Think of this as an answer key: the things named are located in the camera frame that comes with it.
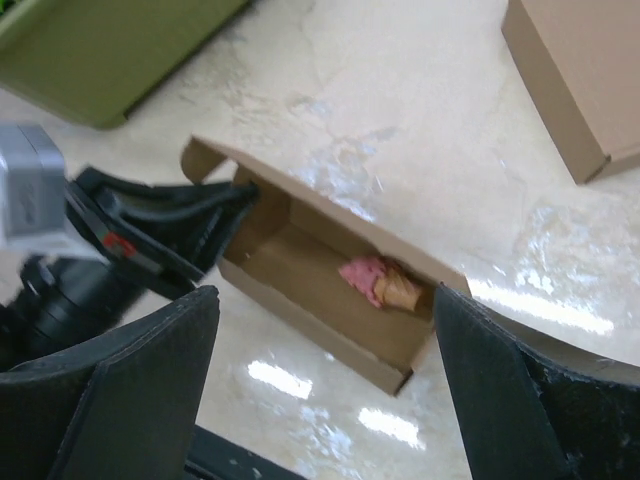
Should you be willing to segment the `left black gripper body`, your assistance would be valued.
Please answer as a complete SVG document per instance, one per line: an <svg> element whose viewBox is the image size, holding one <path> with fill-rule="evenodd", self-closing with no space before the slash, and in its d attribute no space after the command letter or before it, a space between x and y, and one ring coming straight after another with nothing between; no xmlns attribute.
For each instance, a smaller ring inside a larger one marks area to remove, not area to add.
<svg viewBox="0 0 640 480"><path fill-rule="evenodd" d="M204 273L153 237L149 228L106 222L99 213L104 187L127 182L95 168L70 184L67 211L74 226L104 260L32 255L20 271L22 287L1 308L1 369L94 338L115 326L152 291L175 300L192 291Z"/></svg>

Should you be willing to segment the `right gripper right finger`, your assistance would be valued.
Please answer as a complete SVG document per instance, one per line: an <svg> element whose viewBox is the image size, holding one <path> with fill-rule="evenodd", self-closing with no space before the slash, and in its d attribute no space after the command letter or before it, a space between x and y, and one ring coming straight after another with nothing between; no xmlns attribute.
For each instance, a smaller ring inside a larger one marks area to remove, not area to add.
<svg viewBox="0 0 640 480"><path fill-rule="evenodd" d="M434 319L473 478L638 478L638 367L444 285Z"/></svg>

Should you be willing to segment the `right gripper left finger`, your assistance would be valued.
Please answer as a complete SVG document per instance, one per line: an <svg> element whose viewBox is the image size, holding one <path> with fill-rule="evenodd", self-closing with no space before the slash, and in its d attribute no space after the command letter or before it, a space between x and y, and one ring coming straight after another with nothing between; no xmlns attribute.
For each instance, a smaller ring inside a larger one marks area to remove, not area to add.
<svg viewBox="0 0 640 480"><path fill-rule="evenodd" d="M2 478L182 478L219 314L203 286L2 373Z"/></svg>

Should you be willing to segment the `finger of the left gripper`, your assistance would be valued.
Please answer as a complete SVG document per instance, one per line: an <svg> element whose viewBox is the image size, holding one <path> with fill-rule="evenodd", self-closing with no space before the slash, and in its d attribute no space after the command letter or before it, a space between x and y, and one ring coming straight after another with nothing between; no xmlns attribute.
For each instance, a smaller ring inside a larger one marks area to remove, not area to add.
<svg viewBox="0 0 640 480"><path fill-rule="evenodd" d="M104 187L99 213L106 222L149 228L155 232L183 228L220 235L233 227L259 197L252 182L223 181L178 186Z"/></svg>
<svg viewBox="0 0 640 480"><path fill-rule="evenodd" d="M152 223L152 234L195 270L206 273L217 263L252 207L252 199L201 202L161 214Z"/></svg>

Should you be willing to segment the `brown cardboard box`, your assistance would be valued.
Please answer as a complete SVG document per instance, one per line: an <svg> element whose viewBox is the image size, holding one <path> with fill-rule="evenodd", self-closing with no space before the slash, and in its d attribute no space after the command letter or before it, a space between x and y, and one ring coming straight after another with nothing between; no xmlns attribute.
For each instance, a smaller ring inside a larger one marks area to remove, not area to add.
<svg viewBox="0 0 640 480"><path fill-rule="evenodd" d="M258 202L218 262L222 277L385 393L397 395L422 362L440 284L465 276L297 179L228 145L193 136L181 168L202 183L225 161ZM360 257L395 264L416 290L390 281L377 308L339 270Z"/></svg>

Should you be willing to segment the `green plastic basket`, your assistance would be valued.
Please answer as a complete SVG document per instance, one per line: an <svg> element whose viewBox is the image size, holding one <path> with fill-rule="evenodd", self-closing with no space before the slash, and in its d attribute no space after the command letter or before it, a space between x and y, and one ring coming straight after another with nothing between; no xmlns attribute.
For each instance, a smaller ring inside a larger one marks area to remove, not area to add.
<svg viewBox="0 0 640 480"><path fill-rule="evenodd" d="M19 1L1 16L1 86L67 121L123 124L243 1Z"/></svg>

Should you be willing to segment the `pink toy ice cream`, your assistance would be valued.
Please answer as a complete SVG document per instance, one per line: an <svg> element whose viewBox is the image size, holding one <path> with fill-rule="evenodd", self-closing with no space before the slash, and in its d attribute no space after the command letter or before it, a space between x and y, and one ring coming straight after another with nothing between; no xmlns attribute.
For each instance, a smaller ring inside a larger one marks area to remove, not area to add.
<svg viewBox="0 0 640 480"><path fill-rule="evenodd" d="M338 269L341 278L376 308L396 308L415 312L425 289L386 257L363 256Z"/></svg>

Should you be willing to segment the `closed brown box middle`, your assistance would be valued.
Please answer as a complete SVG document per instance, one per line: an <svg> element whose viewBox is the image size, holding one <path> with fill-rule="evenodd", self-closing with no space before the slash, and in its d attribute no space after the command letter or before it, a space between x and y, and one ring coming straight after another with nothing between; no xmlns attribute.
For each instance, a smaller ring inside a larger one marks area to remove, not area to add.
<svg viewBox="0 0 640 480"><path fill-rule="evenodd" d="M511 1L502 33L576 183L638 166L638 2Z"/></svg>

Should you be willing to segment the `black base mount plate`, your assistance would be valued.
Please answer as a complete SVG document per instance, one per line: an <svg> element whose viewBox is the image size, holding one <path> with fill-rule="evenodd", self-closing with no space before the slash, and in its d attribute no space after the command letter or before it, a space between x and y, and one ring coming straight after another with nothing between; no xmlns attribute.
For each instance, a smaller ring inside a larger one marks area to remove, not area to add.
<svg viewBox="0 0 640 480"><path fill-rule="evenodd" d="M186 457L185 480L305 480L256 453L199 425Z"/></svg>

